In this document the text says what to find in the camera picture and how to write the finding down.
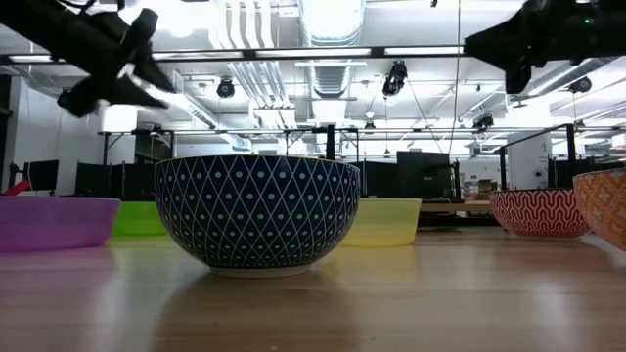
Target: green bowl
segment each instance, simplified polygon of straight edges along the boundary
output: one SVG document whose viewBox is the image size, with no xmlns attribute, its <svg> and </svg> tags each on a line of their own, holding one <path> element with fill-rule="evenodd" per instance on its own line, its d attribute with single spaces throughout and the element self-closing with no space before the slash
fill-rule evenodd
<svg viewBox="0 0 626 352">
<path fill-rule="evenodd" d="M 165 236 L 165 228 L 158 218 L 157 204 L 153 201 L 123 202 L 112 236 L 114 238 Z"/>
</svg>

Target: yellow bowl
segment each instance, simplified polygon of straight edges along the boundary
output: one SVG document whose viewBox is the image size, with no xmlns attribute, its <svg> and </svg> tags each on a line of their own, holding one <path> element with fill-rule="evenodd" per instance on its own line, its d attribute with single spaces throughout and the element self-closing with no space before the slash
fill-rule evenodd
<svg viewBox="0 0 626 352">
<path fill-rule="evenodd" d="M 361 198 L 354 225 L 341 245 L 395 246 L 415 240 L 421 199 Z"/>
</svg>

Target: red patterned bowl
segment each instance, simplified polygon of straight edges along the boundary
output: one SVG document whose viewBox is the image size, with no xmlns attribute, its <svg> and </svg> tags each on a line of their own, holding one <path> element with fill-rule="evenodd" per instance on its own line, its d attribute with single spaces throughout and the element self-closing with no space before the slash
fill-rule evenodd
<svg viewBox="0 0 626 352">
<path fill-rule="evenodd" d="M 489 201 L 500 225 L 519 236 L 572 238 L 590 232 L 574 190 L 493 192 Z"/>
<path fill-rule="evenodd" d="M 626 169 L 574 177 L 578 209 L 592 230 L 626 250 Z"/>
</svg>

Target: purple bowl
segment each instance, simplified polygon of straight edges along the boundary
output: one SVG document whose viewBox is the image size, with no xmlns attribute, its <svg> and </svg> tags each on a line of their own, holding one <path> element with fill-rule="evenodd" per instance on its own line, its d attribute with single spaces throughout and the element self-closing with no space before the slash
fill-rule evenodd
<svg viewBox="0 0 626 352">
<path fill-rule="evenodd" d="M 0 252 L 103 245 L 118 199 L 0 197 Z"/>
</svg>

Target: white dot pattern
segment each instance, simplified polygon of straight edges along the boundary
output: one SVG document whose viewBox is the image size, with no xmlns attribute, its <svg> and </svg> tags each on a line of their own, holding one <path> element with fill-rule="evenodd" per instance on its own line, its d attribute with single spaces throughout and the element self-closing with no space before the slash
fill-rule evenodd
<svg viewBox="0 0 626 352">
<path fill-rule="evenodd" d="M 360 195 L 357 168 L 313 158 L 188 157 L 158 164 L 156 178 L 170 237 L 218 268 L 319 260 L 345 237 Z"/>
</svg>

